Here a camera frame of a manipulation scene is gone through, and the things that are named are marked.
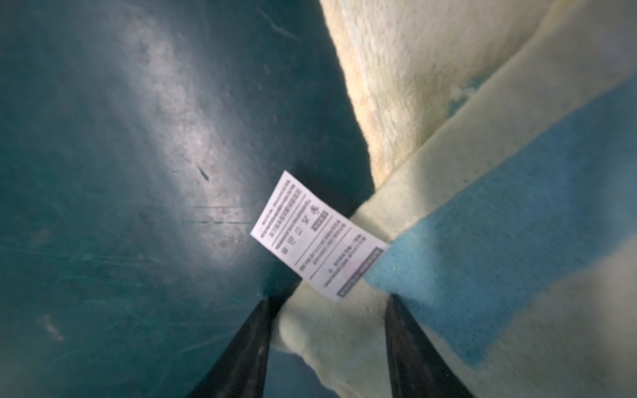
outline dark teal background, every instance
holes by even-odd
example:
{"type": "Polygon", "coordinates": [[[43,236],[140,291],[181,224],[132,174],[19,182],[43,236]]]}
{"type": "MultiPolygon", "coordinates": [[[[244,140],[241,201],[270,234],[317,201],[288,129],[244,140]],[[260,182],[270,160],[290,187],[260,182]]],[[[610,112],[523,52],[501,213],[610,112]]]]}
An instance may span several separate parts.
{"type": "MultiPolygon", "coordinates": [[[[282,171],[372,193],[318,1],[1,4],[1,395],[183,396],[298,281],[248,235],[282,171]]],[[[266,397],[327,396],[271,352],[266,397]]]]}

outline blue fabric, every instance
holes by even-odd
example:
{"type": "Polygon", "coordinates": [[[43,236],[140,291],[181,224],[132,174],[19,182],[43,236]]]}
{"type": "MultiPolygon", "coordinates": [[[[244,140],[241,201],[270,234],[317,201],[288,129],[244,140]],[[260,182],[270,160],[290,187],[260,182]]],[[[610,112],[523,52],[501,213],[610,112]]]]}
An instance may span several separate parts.
{"type": "Polygon", "coordinates": [[[407,230],[366,280],[405,297],[421,324],[476,365],[538,292],[635,232],[634,76],[407,230]]]}

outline care label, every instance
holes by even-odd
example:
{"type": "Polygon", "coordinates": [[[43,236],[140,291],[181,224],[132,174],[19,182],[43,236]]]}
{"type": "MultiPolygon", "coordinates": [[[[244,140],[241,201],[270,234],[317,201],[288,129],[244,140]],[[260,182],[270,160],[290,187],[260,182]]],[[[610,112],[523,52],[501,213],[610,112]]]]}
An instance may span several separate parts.
{"type": "Polygon", "coordinates": [[[250,235],[333,300],[345,297],[389,247],[326,205],[287,171],[250,235]]]}

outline clothing tag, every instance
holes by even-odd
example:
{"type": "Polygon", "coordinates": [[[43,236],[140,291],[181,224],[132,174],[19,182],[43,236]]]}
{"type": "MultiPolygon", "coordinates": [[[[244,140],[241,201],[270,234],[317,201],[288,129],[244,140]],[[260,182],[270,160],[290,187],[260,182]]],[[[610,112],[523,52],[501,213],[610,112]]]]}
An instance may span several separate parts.
{"type": "Polygon", "coordinates": [[[389,245],[283,172],[250,233],[319,293],[340,300],[389,245]]]}

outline black pointed object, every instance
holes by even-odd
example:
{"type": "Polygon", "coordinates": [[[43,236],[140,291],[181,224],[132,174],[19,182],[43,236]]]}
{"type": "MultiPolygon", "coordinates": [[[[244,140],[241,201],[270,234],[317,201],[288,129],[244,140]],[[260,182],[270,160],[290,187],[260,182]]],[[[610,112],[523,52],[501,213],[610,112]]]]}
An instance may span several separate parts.
{"type": "Polygon", "coordinates": [[[385,337],[394,398],[473,398],[396,295],[387,303],[385,337]]]}
{"type": "Polygon", "coordinates": [[[188,398],[261,398],[272,322],[282,302],[263,299],[188,398]]]}

